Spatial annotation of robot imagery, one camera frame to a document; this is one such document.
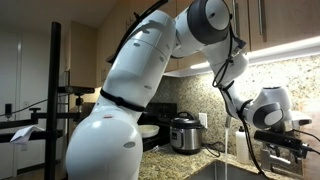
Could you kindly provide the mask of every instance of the stove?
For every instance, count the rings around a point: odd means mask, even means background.
[[[152,124],[160,127],[159,133],[143,138],[143,151],[170,143],[170,121],[177,115],[176,103],[149,103],[138,120],[139,125]]]

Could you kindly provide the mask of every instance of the kitchen sink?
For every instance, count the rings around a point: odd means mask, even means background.
[[[197,174],[191,176],[190,180],[224,180],[225,179],[225,163],[222,161],[214,161],[209,166]],[[227,167],[228,180],[259,180],[265,178],[259,174],[246,171],[236,166],[228,164]]]

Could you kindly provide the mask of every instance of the kitchen counter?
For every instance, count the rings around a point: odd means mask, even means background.
[[[158,151],[146,151],[143,153],[140,163],[139,179],[188,179],[207,165],[214,161],[224,161],[225,156],[221,153],[219,158],[214,157],[206,149],[202,149],[195,155],[181,155],[175,153],[169,144],[164,145]],[[250,165],[243,165],[236,161],[234,155],[228,155],[228,164],[257,173],[258,170]],[[272,179],[287,180],[292,179],[278,174],[266,172],[265,174]]]

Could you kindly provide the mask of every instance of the rice cooker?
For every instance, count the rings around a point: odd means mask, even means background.
[[[181,112],[171,120],[170,144],[172,149],[181,154],[196,154],[202,148],[203,126],[191,113]]]

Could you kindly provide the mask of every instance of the ceiling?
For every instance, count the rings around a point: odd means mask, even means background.
[[[0,29],[50,34],[59,22],[65,36],[71,21],[99,27],[116,0],[0,0]]]

